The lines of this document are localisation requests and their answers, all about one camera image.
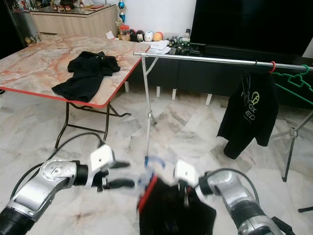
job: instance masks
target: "cabinet leg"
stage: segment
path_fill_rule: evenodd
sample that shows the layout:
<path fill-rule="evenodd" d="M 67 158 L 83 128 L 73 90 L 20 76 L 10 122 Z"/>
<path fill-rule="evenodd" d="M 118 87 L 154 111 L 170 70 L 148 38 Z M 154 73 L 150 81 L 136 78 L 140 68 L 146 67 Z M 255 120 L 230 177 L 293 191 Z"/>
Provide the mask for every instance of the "cabinet leg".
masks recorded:
<path fill-rule="evenodd" d="M 207 94 L 205 105 L 209 105 L 211 102 L 212 94 Z"/>
<path fill-rule="evenodd" d="M 173 89 L 172 100 L 175 100 L 175 97 L 176 97 L 176 90 L 177 90 L 177 89 Z"/>
<path fill-rule="evenodd" d="M 124 85 L 125 85 L 125 92 L 129 92 L 129 83 L 125 82 Z"/>
<path fill-rule="evenodd" d="M 156 96 L 157 96 L 157 98 L 160 98 L 160 90 L 161 90 L 161 87 L 156 87 Z"/>

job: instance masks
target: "metal clothes rack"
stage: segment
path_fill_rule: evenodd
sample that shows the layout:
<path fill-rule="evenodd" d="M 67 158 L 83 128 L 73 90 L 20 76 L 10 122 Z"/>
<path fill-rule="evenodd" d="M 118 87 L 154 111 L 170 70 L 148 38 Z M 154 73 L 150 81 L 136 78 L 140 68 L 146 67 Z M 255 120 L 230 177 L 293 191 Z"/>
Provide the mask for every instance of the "metal clothes rack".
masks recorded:
<path fill-rule="evenodd" d="M 208 63 L 217 63 L 217 64 L 231 64 L 231 65 L 248 65 L 248 66 L 260 66 L 260 67 L 270 67 L 270 68 L 281 68 L 281 69 L 289 69 L 289 70 L 298 70 L 298 71 L 313 71 L 313 67 L 305 67 L 300 65 L 286 65 L 286 64 L 274 64 L 274 63 L 266 63 L 266 62 L 258 62 L 258 61 L 248 61 L 248 60 L 231 60 L 231 59 L 218 59 L 218 58 L 206 58 L 206 57 L 195 57 L 195 56 L 182 56 L 182 55 L 162 55 L 162 54 L 151 54 L 145 52 L 134 52 L 134 55 L 141 56 L 142 59 L 142 70 L 143 70 L 143 79 L 145 84 L 145 91 L 146 91 L 146 99 L 148 105 L 148 127 L 147 127 L 147 137 L 146 137 L 146 150 L 145 150 L 145 160 L 148 159 L 149 154 L 149 140 L 150 140 L 150 127 L 151 121 L 154 124 L 157 123 L 157 120 L 152 114 L 151 103 L 149 98 L 149 90 L 148 90 L 148 79 L 147 75 L 153 69 L 154 65 L 156 64 L 158 58 L 165 58 L 165 59 L 176 59 L 176 60 L 188 60 L 188 61 L 201 61 L 201 62 L 208 62 Z M 146 68 L 146 57 L 155 57 L 154 61 L 150 65 L 150 67 Z M 286 166 L 285 176 L 283 177 L 283 181 L 287 180 L 287 174 L 291 162 L 292 150 L 294 141 L 298 136 L 298 131 L 313 117 L 313 111 L 303 120 L 303 122 L 298 125 L 296 128 L 292 128 L 290 131 L 277 134 L 271 136 L 271 138 L 275 138 L 278 136 L 284 136 L 286 134 L 290 134 L 291 140 L 291 148 L 289 151 L 289 158 L 288 163 Z"/>

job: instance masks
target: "black jacket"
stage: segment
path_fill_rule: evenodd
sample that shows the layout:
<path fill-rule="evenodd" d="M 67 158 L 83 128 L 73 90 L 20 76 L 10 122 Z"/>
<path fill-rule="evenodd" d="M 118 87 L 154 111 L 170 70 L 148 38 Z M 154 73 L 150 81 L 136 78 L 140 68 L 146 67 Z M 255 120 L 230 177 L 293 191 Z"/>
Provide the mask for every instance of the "black jacket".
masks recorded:
<path fill-rule="evenodd" d="M 244 87 L 245 91 L 241 84 L 229 99 L 218 132 L 218 136 L 228 140 L 224 153 L 232 159 L 237 158 L 253 138 L 259 145 L 267 146 L 278 113 L 276 86 L 269 73 L 251 73 L 249 91 L 246 82 Z"/>
<path fill-rule="evenodd" d="M 70 61 L 67 70 L 74 72 L 73 77 L 56 85 L 52 90 L 68 100 L 89 102 L 99 90 L 103 76 L 112 76 L 120 66 L 114 56 L 105 56 L 83 51 L 76 59 Z"/>

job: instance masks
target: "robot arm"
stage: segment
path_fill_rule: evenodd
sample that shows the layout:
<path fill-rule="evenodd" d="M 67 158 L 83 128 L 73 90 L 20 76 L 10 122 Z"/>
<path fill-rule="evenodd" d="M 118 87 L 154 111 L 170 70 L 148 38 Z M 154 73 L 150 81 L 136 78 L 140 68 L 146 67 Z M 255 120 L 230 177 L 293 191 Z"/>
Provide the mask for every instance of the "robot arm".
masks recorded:
<path fill-rule="evenodd" d="M 134 182 L 118 179 L 108 182 L 109 168 L 129 166 L 117 163 L 108 145 L 102 145 L 90 155 L 88 165 L 63 159 L 45 162 L 38 174 L 30 179 L 0 213 L 0 235 L 26 234 L 51 204 L 55 194 L 74 186 L 97 187 L 98 191 L 122 186 L 133 187 Z"/>
<path fill-rule="evenodd" d="M 219 169 L 216 173 L 199 177 L 192 165 L 179 160 L 174 177 L 195 187 L 197 196 L 204 203 L 206 195 L 221 196 L 239 235 L 282 235 L 234 172 Z"/>

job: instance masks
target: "marble table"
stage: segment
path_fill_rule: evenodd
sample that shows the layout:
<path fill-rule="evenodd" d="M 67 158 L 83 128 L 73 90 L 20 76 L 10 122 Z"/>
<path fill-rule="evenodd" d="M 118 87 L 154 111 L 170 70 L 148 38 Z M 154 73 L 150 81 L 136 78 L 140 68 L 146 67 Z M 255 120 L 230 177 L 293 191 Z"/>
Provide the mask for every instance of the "marble table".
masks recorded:
<path fill-rule="evenodd" d="M 104 133 L 105 139 L 108 134 L 109 116 L 122 117 L 128 114 L 119 115 L 110 105 L 110 101 L 141 60 L 139 56 L 133 56 L 133 52 L 146 52 L 149 48 L 150 45 L 142 43 L 86 36 L 57 35 L 51 40 L 27 47 L 0 60 L 0 89 L 66 102 L 66 120 L 57 138 L 55 148 L 58 147 L 60 138 L 67 126 Z M 88 103 L 66 100 L 51 89 L 73 76 L 73 73 L 67 71 L 68 63 L 82 51 L 94 53 L 103 51 L 107 56 L 115 56 L 121 67 L 119 72 L 103 79 L 97 94 Z M 85 111 L 110 114 L 106 118 L 105 131 L 68 124 L 69 105 Z M 101 112 L 90 107 L 107 107 L 107 111 Z"/>

